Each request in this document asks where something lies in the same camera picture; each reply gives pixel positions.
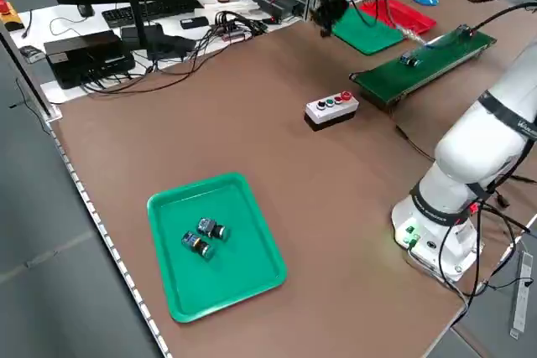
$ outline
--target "white desk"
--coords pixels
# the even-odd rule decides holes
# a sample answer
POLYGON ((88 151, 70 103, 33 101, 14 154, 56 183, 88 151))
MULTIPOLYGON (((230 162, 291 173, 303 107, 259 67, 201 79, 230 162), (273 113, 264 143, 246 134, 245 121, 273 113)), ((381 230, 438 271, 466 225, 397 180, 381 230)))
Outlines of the white desk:
MULTIPOLYGON (((201 4, 207 5, 207 4, 214 4, 217 3, 216 0, 198 0, 201 4)), ((119 3, 117 5, 119 8, 128 6, 127 3, 119 3)), ((78 13, 78 10, 76 6, 71 5, 60 5, 60 6, 53 6, 51 8, 41 8, 38 10, 33 11, 33 22, 32 27, 29 31, 29 35, 26 39, 22 38, 22 31, 18 31, 12 34, 12 38, 14 43, 17 45, 18 48, 21 48, 25 45, 32 45, 38 49, 41 49, 44 51, 44 43, 50 42, 50 41, 56 41, 58 39, 67 39, 77 36, 78 34, 86 35, 86 34, 93 34, 93 33, 99 33, 102 31, 109 30, 108 25, 104 18, 101 15, 101 12, 105 10, 111 10, 116 7, 115 3, 112 4, 97 4, 93 6, 95 9, 95 16, 88 18, 86 21, 81 23, 70 23, 66 20, 56 20, 52 24, 52 31, 54 33, 62 33, 66 31, 69 28, 72 28, 74 30, 67 30, 62 35, 53 35, 50 31, 50 22, 54 20, 55 18, 68 18, 73 21, 80 21, 81 16, 78 13)), ((178 16, 173 17, 167 17, 167 18, 160 18, 158 20, 154 20, 156 23, 159 23, 162 25, 164 29, 164 33, 167 35, 180 35, 185 38, 189 39, 201 39, 206 31, 208 30, 207 27, 201 27, 198 29, 188 29, 184 30, 181 28, 179 21, 183 18, 189 18, 193 17, 193 13, 186 13, 181 14, 178 16)), ((29 23, 29 13, 21 13, 20 14, 21 19, 23 20, 23 23, 25 26, 29 23)), ((268 17, 267 14, 261 13, 260 18, 266 18, 268 17)), ((287 25, 290 25, 299 19, 293 19, 287 23, 283 23, 281 25, 271 25, 268 26, 269 31, 283 28, 287 25)), ((118 36, 120 29, 114 29, 113 30, 118 36)), ((221 40, 216 40, 212 44, 210 44, 207 47, 207 53, 213 52, 215 50, 224 48, 229 45, 229 42, 224 42, 221 40)), ((137 54, 141 54, 145 56, 145 51, 137 51, 137 54)), ((134 55, 135 60, 138 62, 134 69, 130 70, 130 73, 144 73, 144 68, 142 65, 148 66, 149 62, 138 55, 134 55)), ((166 67, 168 65, 173 65, 176 62, 159 62, 159 65, 161 67, 166 67)), ((62 103, 66 102, 68 100, 75 99, 79 96, 84 96, 86 92, 82 90, 80 87, 75 87, 69 90, 63 90, 60 88, 58 83, 56 81, 51 81, 49 83, 45 83, 42 85, 43 91, 49 101, 53 103, 62 103)))

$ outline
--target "green plastic tray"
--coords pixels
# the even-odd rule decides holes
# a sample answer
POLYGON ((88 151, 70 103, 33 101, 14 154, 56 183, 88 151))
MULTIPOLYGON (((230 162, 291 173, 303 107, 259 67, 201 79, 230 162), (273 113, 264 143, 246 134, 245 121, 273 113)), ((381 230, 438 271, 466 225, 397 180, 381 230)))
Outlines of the green plastic tray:
POLYGON ((279 286, 287 268, 270 229, 240 174, 224 174, 152 196, 148 216, 169 312, 186 323, 279 286), (200 218, 229 228, 227 241, 207 261, 181 244, 197 234, 200 218))
MULTIPOLYGON (((375 21, 374 17, 365 13, 362 13, 362 16, 370 24, 375 21)), ((391 29, 380 20, 373 27, 368 27, 353 6, 349 7, 341 20, 334 25, 332 33, 363 54, 374 54, 404 39, 397 29, 391 29)))

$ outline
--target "floor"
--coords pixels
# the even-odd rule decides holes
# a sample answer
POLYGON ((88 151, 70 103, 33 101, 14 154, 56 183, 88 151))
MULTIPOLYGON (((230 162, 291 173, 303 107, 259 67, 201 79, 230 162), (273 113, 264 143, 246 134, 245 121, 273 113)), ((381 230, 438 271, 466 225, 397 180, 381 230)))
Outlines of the floor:
MULTIPOLYGON (((19 11, 55 0, 10 0, 19 11)), ((0 53, 0 62, 6 55, 0 53)), ((51 80, 45 62, 33 66, 51 80)), ((0 356, 158 357, 160 353, 94 229, 64 164, 0 63, 0 356)), ((537 252, 537 241, 526 240, 537 252)), ((516 262, 498 276, 514 275, 516 262)), ((487 291, 458 331, 492 357, 530 355, 537 340, 537 296, 529 307, 529 334, 508 336, 512 289, 487 291)), ((480 355, 449 330, 429 357, 480 355)))

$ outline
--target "keyboard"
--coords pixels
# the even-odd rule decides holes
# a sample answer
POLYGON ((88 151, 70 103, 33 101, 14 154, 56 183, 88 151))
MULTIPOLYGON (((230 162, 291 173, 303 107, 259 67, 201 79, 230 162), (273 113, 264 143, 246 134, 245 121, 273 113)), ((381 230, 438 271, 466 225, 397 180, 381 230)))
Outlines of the keyboard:
MULTIPOLYGON (((201 6, 201 4, 196 0, 182 4, 150 2, 147 3, 146 12, 145 4, 140 4, 144 22, 147 21, 148 18, 150 20, 156 20, 157 18, 176 16, 183 13, 192 13, 195 8, 203 8, 203 6, 201 6)), ((125 25, 134 24, 133 10, 130 8, 130 6, 126 8, 107 10, 106 12, 102 12, 102 16, 106 20, 108 27, 111 29, 117 29, 125 25)))

